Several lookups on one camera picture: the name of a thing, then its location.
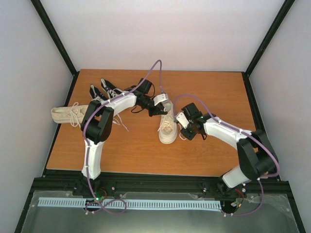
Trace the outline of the beige lace platform sneaker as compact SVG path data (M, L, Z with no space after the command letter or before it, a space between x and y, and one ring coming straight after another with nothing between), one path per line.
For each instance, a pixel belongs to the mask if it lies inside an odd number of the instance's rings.
M159 140L163 144L171 144L177 138L177 123L174 121L173 103L171 101L163 105L167 112L161 116L160 126L158 128Z

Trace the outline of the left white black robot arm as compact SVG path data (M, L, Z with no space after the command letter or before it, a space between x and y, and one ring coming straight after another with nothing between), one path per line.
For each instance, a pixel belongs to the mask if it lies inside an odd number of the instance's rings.
M149 97L147 90L151 82L141 79L137 86L121 91L120 94L108 100L92 100L81 123L85 142L85 158L82 174L89 178L84 184L84 190L90 195L97 195L101 183L96 178L101 173L101 156L105 141L111 134L113 118L122 111L140 106L147 110L149 116L166 115L163 103L169 100L166 93Z

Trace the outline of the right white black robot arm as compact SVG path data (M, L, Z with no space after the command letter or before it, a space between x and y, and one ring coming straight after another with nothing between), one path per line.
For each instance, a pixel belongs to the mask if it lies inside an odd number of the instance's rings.
M223 174L217 182L220 195L229 196L233 188L248 181L279 175L278 158L264 131L241 129L210 112L202 114L194 103L182 108L175 119L186 139L192 140L198 134L203 139L213 136L237 151L238 166Z

